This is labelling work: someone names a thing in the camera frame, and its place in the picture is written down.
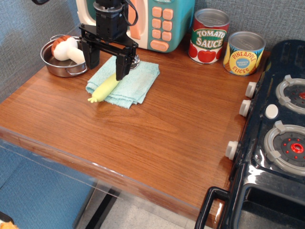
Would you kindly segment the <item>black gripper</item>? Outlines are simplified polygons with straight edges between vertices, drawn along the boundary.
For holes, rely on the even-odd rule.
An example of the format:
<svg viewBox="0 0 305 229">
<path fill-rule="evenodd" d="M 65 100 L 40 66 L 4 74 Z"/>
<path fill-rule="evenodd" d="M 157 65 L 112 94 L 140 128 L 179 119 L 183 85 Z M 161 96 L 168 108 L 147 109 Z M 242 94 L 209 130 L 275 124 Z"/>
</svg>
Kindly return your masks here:
<svg viewBox="0 0 305 229">
<path fill-rule="evenodd" d="M 129 74 L 138 44 L 127 35 L 127 29 L 138 21 L 135 13 L 133 22 L 129 22 L 129 8 L 136 9 L 130 0 L 95 0 L 84 2 L 84 12 L 80 17 L 81 45 L 86 65 L 96 68 L 100 63 L 100 51 L 116 57 L 116 80 L 122 80 Z"/>
</svg>

